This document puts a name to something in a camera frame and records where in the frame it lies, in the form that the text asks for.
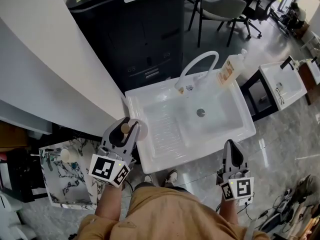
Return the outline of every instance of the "drain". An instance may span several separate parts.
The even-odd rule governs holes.
[[[198,117],[203,118],[206,115],[206,111],[204,109],[202,109],[202,108],[199,108],[196,111],[196,114],[197,114]]]

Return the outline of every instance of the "marble tabletop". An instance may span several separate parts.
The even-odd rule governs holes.
[[[41,169],[50,203],[54,207],[78,210],[95,210],[101,198],[104,184],[88,175],[92,154],[98,152],[101,143],[84,138],[61,142],[39,149]],[[50,155],[49,163],[45,150],[75,149],[79,155],[75,163],[62,162],[59,155]]]

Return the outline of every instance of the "tile floor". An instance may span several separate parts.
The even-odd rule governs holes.
[[[192,5],[185,3],[185,29],[188,28]],[[193,58],[206,51],[215,50],[220,54],[218,67],[227,56],[237,54],[246,48],[248,55],[246,66],[247,78],[258,66],[265,63],[284,60],[288,55],[301,60],[304,55],[299,51],[301,43],[291,37],[285,37],[276,24],[268,21],[255,24],[262,31],[262,38],[257,39],[252,30],[252,39],[246,41],[247,30],[241,23],[236,25],[231,45],[226,47],[229,27],[223,26],[219,33],[219,22],[204,21],[202,25],[201,47],[197,48],[199,15],[195,16],[191,31],[185,31],[184,58],[186,65]],[[197,64],[193,72],[207,70],[210,61]],[[319,176],[320,169],[320,101],[311,106],[301,98],[284,111],[278,111],[255,122],[256,135],[240,144],[247,151],[249,167],[254,176],[255,197],[247,210],[250,217],[257,217],[264,210],[271,208],[277,196],[286,188],[293,188],[298,179],[308,174]],[[196,195],[205,205],[216,209],[221,200],[221,190],[215,186],[216,171],[222,166],[222,151],[204,158],[178,166],[177,186],[186,188]],[[166,175],[161,171],[154,179],[161,182]],[[129,175],[135,187],[143,173],[136,166]],[[121,217],[124,218],[130,202],[130,189],[123,191]],[[22,217],[38,234],[39,239],[67,239],[69,234],[77,231],[81,219],[91,211],[62,209],[50,206],[47,198],[23,205]],[[242,225],[248,225],[245,211],[239,214]]]

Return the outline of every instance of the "office chair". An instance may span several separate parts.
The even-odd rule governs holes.
[[[243,0],[196,0],[188,27],[190,31],[196,10],[200,13],[199,16],[199,30],[198,30],[198,43],[197,46],[200,47],[201,41],[201,31],[202,31],[202,20],[212,20],[221,22],[217,31],[221,29],[224,22],[233,22],[230,31],[229,39],[227,42],[227,47],[229,47],[231,38],[235,29],[236,22],[243,22],[243,19],[238,19],[242,14],[244,8],[246,7],[246,2]]]
[[[253,20],[253,21],[258,20],[259,22],[266,21],[271,14],[270,7],[276,0],[244,0],[244,1],[246,1],[246,7],[244,8],[242,14],[245,16],[244,24],[246,26],[246,29],[248,30],[247,39],[248,40],[251,39],[251,32],[250,32],[249,26],[257,30],[259,32],[258,38],[261,38],[262,32],[256,26],[254,26],[250,22],[250,20]],[[256,3],[254,9],[250,7],[253,1],[255,1]]]

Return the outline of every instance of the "white faucet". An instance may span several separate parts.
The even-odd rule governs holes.
[[[208,72],[206,73],[205,76],[201,75],[201,76],[195,76],[193,78],[193,82],[194,82],[194,88],[195,89],[199,89],[203,86],[206,85],[206,82],[209,79],[209,76],[211,75],[211,72],[213,71],[215,65],[217,64],[218,60],[219,60],[219,53],[217,53],[216,51],[207,51],[201,55],[199,55],[198,57],[196,57],[193,61],[191,61],[182,71],[178,82],[176,82],[176,84],[174,85],[174,87],[180,92],[183,93],[184,92],[184,87],[183,87],[183,80],[185,75],[187,74],[187,72],[199,61],[201,61],[202,59],[204,59],[205,57],[211,56],[211,55],[215,55],[214,61],[211,64]]]

